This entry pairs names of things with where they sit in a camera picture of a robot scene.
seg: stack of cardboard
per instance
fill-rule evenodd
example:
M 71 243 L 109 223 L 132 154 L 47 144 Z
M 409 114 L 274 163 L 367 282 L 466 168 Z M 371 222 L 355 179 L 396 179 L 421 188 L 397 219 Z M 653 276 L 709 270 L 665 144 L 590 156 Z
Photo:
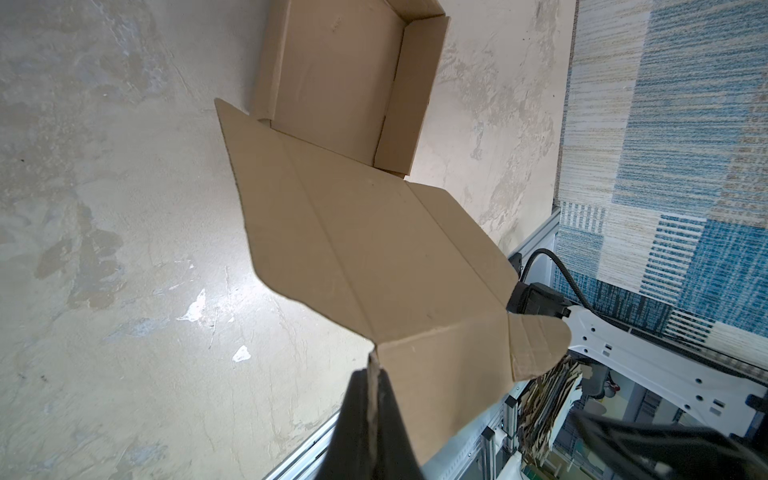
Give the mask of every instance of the stack of cardboard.
M 402 180 L 448 23 L 433 0 L 276 0 L 251 115 L 216 101 L 257 275 L 376 344 L 422 463 L 571 338 L 507 313 L 505 255 Z
M 549 372 L 538 377 L 520 399 L 518 440 L 523 459 L 542 466 L 549 455 L 549 439 L 568 393 L 579 379 L 581 369 L 566 356 Z

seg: white bracket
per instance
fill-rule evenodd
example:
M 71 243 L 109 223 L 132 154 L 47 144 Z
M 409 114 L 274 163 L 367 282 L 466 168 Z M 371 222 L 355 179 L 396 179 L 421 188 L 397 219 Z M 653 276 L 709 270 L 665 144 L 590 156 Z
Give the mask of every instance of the white bracket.
M 756 413 L 746 398 L 763 398 L 766 387 L 649 343 L 582 306 L 570 311 L 563 318 L 571 328 L 569 349 L 639 383 L 725 436 L 746 435 Z

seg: cardboard edge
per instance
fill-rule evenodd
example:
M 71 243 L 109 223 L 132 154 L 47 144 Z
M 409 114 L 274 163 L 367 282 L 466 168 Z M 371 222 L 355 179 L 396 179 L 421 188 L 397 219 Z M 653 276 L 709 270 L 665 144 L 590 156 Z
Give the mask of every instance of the cardboard edge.
M 283 70 L 291 0 L 272 0 L 253 89 L 250 114 L 259 120 L 273 120 Z
M 410 175 L 450 17 L 406 26 L 373 166 Z
M 571 329 L 559 318 L 507 312 L 509 355 L 516 382 L 544 375 L 571 345 Z

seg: black cable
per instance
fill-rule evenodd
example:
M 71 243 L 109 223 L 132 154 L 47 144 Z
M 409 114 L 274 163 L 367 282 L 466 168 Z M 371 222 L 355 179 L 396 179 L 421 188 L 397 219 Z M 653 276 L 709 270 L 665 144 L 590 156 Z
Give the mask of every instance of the black cable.
M 563 276 L 565 277 L 565 281 L 567 281 L 568 285 L 571 286 L 571 290 L 574 291 L 574 293 L 576 294 L 576 297 L 581 302 L 581 305 L 584 306 L 585 309 L 597 315 L 598 313 L 594 311 L 594 309 L 592 308 L 592 305 L 589 303 L 589 301 L 587 301 L 587 297 L 584 296 L 584 294 L 581 292 L 581 289 L 576 284 L 576 280 L 574 280 L 574 277 L 571 276 L 571 272 L 569 272 L 568 268 L 566 268 L 565 263 L 563 263 L 563 261 L 560 260 L 560 257 L 555 255 L 554 252 L 549 249 L 540 248 L 536 250 L 534 253 L 531 253 L 531 256 L 528 258 L 528 262 L 525 264 L 525 269 L 523 270 L 523 274 L 520 276 L 520 281 L 522 283 L 525 283 L 525 278 L 528 276 L 528 273 L 531 271 L 531 267 L 533 266 L 533 261 L 536 259 L 536 257 L 540 253 L 543 253 L 547 257 L 551 258 L 554 264 L 558 266 L 560 273 L 563 274 Z

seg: box lid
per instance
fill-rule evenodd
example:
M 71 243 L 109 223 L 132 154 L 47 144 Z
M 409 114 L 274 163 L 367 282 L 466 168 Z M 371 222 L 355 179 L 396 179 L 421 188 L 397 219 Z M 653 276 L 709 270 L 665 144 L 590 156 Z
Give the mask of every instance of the box lid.
M 561 320 L 506 312 L 517 274 L 447 192 L 216 107 L 257 275 L 376 344 L 420 462 L 565 354 Z

